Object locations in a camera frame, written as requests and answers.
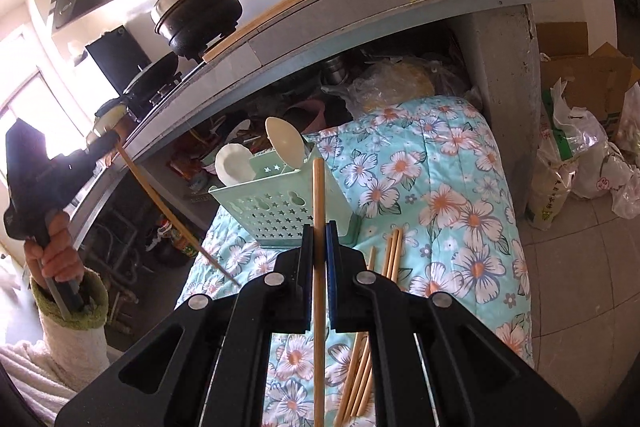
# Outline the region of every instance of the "silver screw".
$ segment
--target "silver screw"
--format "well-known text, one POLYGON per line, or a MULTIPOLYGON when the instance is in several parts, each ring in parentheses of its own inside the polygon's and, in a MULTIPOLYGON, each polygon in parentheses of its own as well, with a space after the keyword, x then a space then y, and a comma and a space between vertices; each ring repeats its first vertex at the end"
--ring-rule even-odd
POLYGON ((448 308, 453 304, 453 299, 448 293, 438 292, 434 294, 431 299, 433 299, 433 303, 438 308, 448 308))
POLYGON ((201 310, 207 307, 209 299, 206 295, 194 295, 189 299, 189 308, 192 310, 201 310))
POLYGON ((360 284, 373 284, 376 281, 376 274, 373 272, 360 272, 356 275, 356 281, 360 284))
POLYGON ((282 273, 272 272, 264 278, 264 283, 269 286, 280 286, 284 283, 284 275, 282 273))

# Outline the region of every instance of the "person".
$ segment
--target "person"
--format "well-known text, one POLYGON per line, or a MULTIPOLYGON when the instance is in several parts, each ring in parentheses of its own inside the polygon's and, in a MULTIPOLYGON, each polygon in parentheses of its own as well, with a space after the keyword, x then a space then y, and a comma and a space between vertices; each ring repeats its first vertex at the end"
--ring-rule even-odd
POLYGON ((49 225, 51 242, 44 251, 33 241, 24 243, 43 339, 36 344, 21 341, 0 346, 2 366, 46 425, 53 425, 62 406, 109 366, 104 336, 107 290, 98 274, 84 267, 72 246, 68 224, 67 214, 56 214, 49 225), (77 280, 81 291, 90 296, 90 304, 65 321, 47 290, 45 277, 58 282, 77 280))

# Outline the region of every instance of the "blue floral quilt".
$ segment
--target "blue floral quilt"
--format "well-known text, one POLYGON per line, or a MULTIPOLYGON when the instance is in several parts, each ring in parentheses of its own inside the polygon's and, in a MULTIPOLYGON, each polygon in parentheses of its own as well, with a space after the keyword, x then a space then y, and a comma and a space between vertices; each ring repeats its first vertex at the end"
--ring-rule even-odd
MULTIPOLYGON (((363 217, 355 248, 384 252, 404 230, 398 284, 429 297, 455 295, 532 365, 529 274, 513 203, 494 136, 484 118, 458 98, 412 100, 308 137, 327 161, 353 209, 363 217)), ((263 250, 220 208, 204 248, 241 283, 273 270, 277 251, 263 250)), ((382 270, 384 255, 376 259, 382 270)), ((236 288, 196 259, 178 305, 191 295, 213 298, 236 288)), ((342 397, 354 335, 330 331, 326 341, 326 424, 342 397)), ((274 335, 264 402, 265 426, 313 424, 313 332, 274 335)), ((373 397, 351 425, 375 425, 373 397)))

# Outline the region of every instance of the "finger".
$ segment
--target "finger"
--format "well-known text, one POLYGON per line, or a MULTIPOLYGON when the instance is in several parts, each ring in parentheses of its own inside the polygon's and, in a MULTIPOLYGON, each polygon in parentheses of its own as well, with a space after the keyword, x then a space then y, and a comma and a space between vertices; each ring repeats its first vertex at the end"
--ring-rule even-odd
POLYGON ((79 259, 78 252, 71 247, 67 247, 42 267, 42 275, 44 277, 55 277, 62 269, 71 266, 79 259))
POLYGON ((69 215, 66 212, 57 213, 53 217, 53 219, 51 219, 51 222, 47 227, 49 229, 49 235, 53 237, 57 233, 60 233, 63 230, 65 230, 66 227, 69 226, 69 221, 70 221, 69 215))
POLYGON ((42 257, 42 263, 47 264, 57 254, 71 246, 71 234, 67 229, 63 229, 56 235, 51 236, 50 243, 44 249, 44 256, 42 257))
POLYGON ((37 261, 38 259, 41 259, 43 255, 44 251, 42 250, 42 247, 35 241, 27 239, 24 242, 24 257, 27 261, 37 261))
POLYGON ((72 265, 60 270, 55 279, 58 282, 67 282, 70 280, 78 279, 80 276, 82 276, 82 274, 84 274, 84 265, 78 259, 78 261, 76 261, 72 265))

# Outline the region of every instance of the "kitchen counter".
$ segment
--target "kitchen counter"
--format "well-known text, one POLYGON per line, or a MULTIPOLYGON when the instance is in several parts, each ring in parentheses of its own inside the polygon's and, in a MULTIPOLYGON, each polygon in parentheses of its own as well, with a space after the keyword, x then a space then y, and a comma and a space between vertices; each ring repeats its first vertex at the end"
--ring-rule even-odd
MULTIPOLYGON (((482 93, 515 208, 522 212, 540 123, 540 60, 530 4, 546 1, 551 0, 303 0, 223 43, 220 52, 215 48, 207 55, 211 61, 134 131, 127 152, 144 161, 195 124, 288 74, 374 39, 447 20, 482 93)), ((125 169, 116 158, 76 209, 76 243, 125 169)), ((179 203, 155 185, 170 203, 179 203)))

